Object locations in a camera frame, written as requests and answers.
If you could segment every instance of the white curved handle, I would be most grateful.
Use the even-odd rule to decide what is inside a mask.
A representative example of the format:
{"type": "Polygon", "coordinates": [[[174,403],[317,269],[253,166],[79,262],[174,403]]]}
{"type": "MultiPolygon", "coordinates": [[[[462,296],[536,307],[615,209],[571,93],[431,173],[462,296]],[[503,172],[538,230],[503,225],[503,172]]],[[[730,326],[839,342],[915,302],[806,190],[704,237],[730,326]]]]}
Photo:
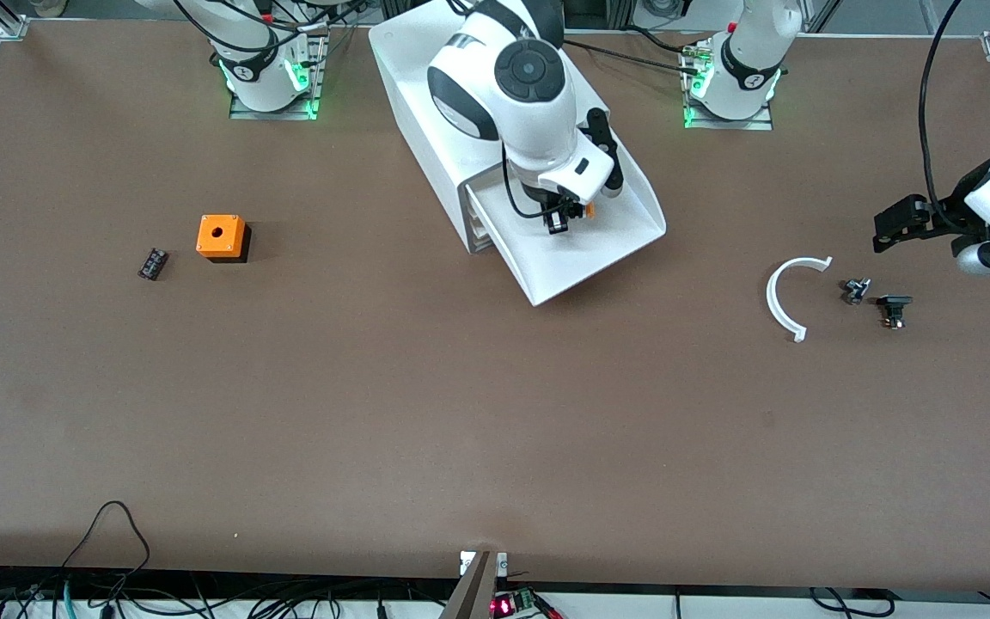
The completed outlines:
{"type": "Polygon", "coordinates": [[[804,341],[804,335],[808,333],[808,329],[800,324],[800,322],[794,321],[793,318],[789,317],[789,314],[786,314],[784,309],[781,309],[781,302],[778,301],[778,277],[780,277],[782,271],[789,269],[789,267],[808,267],[809,269],[824,272],[830,266],[832,266],[832,257],[830,255],[827,260],[820,260],[818,258],[794,258],[783,262],[782,266],[778,267],[778,270],[774,271],[773,275],[770,275],[770,281],[767,282],[767,305],[770,306],[770,313],[773,314],[774,320],[780,322],[783,328],[793,332],[793,341],[804,341]]]}

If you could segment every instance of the orange box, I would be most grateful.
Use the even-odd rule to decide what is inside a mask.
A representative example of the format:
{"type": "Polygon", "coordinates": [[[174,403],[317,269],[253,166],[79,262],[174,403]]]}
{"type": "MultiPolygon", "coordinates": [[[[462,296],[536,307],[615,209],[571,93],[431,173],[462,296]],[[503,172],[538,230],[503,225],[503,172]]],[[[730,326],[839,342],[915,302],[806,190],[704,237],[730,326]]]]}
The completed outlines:
{"type": "Polygon", "coordinates": [[[239,215],[203,215],[197,230],[197,254],[212,262],[247,262],[251,227],[239,215]]]}

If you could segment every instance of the table surface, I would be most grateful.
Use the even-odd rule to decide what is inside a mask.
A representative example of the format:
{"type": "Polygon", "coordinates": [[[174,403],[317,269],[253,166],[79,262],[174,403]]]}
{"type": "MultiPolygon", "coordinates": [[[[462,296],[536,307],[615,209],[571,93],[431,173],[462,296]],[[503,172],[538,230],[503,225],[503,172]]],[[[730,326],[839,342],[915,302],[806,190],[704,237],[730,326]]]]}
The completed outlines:
{"type": "MultiPolygon", "coordinates": [[[[292,123],[229,120],[187,24],[33,24],[0,48],[0,564],[118,498],[153,567],[445,577],[490,545],[538,580],[990,591],[990,279],[870,249],[923,187],[926,46],[798,40],[773,132],[683,130],[673,74],[571,48],[668,234],[534,309],[465,254],[365,32],[292,123]],[[206,212],[250,263],[195,254],[206,212]],[[763,293],[797,255],[835,258],[782,278],[800,345],[763,293]],[[907,328],[840,301],[857,277],[907,328]]],[[[930,109],[950,188],[990,156],[977,40],[930,109]]],[[[123,518],[78,560],[137,561],[123,518]]]]}

